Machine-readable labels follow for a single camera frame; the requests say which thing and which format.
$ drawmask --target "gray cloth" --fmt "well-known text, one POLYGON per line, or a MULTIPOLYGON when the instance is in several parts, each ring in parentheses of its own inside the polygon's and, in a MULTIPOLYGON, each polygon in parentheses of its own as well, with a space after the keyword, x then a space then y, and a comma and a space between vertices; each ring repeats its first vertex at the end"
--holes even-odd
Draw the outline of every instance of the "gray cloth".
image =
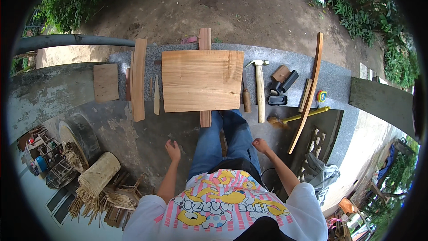
POLYGON ((313 185, 318 202, 323 206, 328 187, 340 177, 339 168, 336 165, 326 166, 313 153, 307 153, 306 160, 304 181, 313 185))

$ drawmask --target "pink slipper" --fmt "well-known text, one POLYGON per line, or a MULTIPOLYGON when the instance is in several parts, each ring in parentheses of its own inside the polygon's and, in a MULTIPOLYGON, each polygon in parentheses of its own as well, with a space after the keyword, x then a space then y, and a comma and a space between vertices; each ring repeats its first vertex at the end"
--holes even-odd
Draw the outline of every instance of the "pink slipper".
POLYGON ((187 38, 183 38, 181 40, 180 44, 190 44, 190 43, 193 43, 193 42, 196 42, 196 41, 198 41, 197 37, 187 37, 187 38))

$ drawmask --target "blue tarp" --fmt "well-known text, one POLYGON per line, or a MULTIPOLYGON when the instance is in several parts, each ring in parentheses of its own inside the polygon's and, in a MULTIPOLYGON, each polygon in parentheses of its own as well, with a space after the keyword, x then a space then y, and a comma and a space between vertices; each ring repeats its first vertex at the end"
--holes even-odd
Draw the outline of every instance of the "blue tarp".
POLYGON ((387 170, 389 168, 389 166, 393 163, 393 159, 394 159, 394 145, 391 144, 391 147, 389 148, 389 156, 387 157, 387 166, 384 167, 383 169, 379 170, 379 174, 377 176, 377 180, 382 179, 382 177, 385 175, 385 173, 387 173, 387 170))

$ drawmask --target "brush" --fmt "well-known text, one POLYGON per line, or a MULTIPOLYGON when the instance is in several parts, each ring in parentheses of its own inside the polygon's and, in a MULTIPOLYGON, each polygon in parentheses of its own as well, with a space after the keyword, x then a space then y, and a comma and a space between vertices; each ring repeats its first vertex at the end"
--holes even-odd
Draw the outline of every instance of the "brush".
MULTIPOLYGON (((309 112, 309 114, 308 114, 308 116, 310 116, 310 115, 316 115, 316 114, 319 114, 319 113, 322 113, 322 112, 328 111, 328 110, 330 110, 330 109, 331 109, 331 107, 330 107, 330 106, 321 107, 321 108, 318 108, 317 110, 310 111, 310 112, 309 112)), ((289 117, 289 118, 286 118, 286 119, 279 119, 279 118, 276 118, 276 117, 274 117, 274 116, 270 116, 270 117, 268 117, 268 118, 267 118, 267 121, 268 121, 268 122, 269 122, 273 127, 275 127, 275 128, 289 129, 289 128, 290 128, 290 126, 288 126, 288 125, 287 125, 287 122, 290 122, 290 121, 293 121, 293 120, 300 119, 301 117, 302 117, 302 114, 300 114, 300 115, 295 115, 295 116, 292 116, 292 117, 289 117)))

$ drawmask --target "round woven basket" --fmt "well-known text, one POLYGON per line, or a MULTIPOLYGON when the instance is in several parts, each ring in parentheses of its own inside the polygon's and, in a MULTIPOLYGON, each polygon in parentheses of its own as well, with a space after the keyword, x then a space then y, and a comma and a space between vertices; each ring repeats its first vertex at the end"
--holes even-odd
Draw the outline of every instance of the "round woven basket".
POLYGON ((119 160, 112 153, 105 152, 79 176, 80 187, 92 197, 97 197, 119 170, 119 160))

